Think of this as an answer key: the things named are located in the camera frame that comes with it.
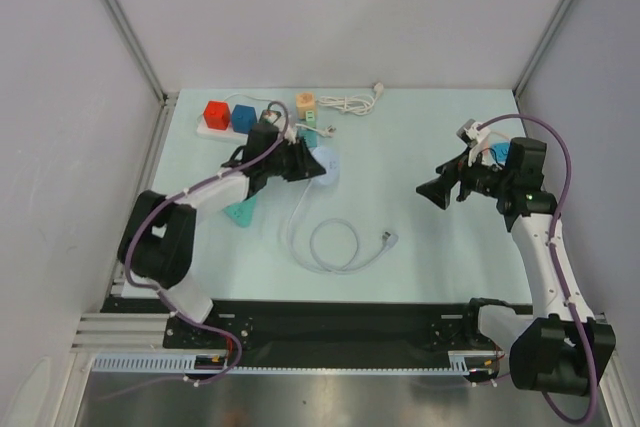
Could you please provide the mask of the round light blue socket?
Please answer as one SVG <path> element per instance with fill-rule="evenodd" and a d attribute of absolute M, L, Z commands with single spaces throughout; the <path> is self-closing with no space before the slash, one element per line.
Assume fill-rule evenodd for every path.
<path fill-rule="evenodd" d="M 340 217 L 322 219 L 311 225 L 306 215 L 312 211 L 314 198 L 328 200 L 341 175 L 338 153 L 327 146 L 311 149 L 312 158 L 324 173 L 306 182 L 286 223 L 284 240 L 295 263 L 316 274 L 349 276 L 371 268 L 396 247 L 399 236 L 382 231 L 372 249 L 363 248 L 360 232 L 350 220 Z"/>

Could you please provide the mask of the blue square adapter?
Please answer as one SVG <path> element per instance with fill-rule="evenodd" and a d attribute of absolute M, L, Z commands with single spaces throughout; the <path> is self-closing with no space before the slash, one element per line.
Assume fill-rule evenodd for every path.
<path fill-rule="evenodd" d="M 489 147 L 489 153 L 491 154 L 495 163 L 504 165 L 509 154 L 509 148 L 509 142 L 495 143 Z"/>

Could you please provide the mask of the teal triangular power strip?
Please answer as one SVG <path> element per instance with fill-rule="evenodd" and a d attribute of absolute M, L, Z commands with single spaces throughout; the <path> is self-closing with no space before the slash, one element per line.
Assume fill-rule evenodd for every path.
<path fill-rule="evenodd" d="M 231 219 L 236 226 L 248 228 L 253 220 L 254 211 L 257 204 L 257 197 L 251 197 L 242 202 L 234 203 L 223 209 L 225 215 Z"/>

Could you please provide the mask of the white power strip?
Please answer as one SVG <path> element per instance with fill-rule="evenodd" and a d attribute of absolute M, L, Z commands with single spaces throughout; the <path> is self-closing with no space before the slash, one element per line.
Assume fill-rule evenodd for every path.
<path fill-rule="evenodd" d="M 204 139 L 229 142 L 238 145 L 245 144 L 248 138 L 247 134 L 235 132 L 231 126 L 228 126 L 225 130 L 209 128 L 203 117 L 199 119 L 196 127 L 196 135 Z"/>

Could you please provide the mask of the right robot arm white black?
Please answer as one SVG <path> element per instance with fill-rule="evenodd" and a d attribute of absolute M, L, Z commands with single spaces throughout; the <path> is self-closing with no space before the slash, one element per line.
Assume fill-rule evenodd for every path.
<path fill-rule="evenodd" d="M 465 150 L 416 191 L 442 210 L 455 186 L 460 201 L 472 193 L 496 199 L 525 267 L 532 316 L 506 301 L 473 298 L 461 323 L 463 340 L 473 348 L 492 341 L 505 350 L 521 390 L 585 396 L 598 386 L 616 338 L 610 325 L 596 320 L 568 264 L 562 226 L 553 218 L 556 198 L 542 189 L 545 157 L 545 143 L 523 137 L 511 140 L 503 166 Z"/>

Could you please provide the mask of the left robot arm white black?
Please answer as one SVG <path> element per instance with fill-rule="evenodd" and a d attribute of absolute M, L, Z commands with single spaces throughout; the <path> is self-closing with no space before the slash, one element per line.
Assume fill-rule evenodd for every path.
<path fill-rule="evenodd" d="M 272 177 L 296 182 L 325 174 L 294 129 L 254 124 L 246 143 L 212 177 L 172 196 L 153 190 L 138 195 L 117 251 L 127 281 L 155 292 L 186 319 L 185 335 L 195 345 L 211 346 L 220 323 L 209 316 L 213 301 L 190 274 L 198 224 L 254 197 Z"/>

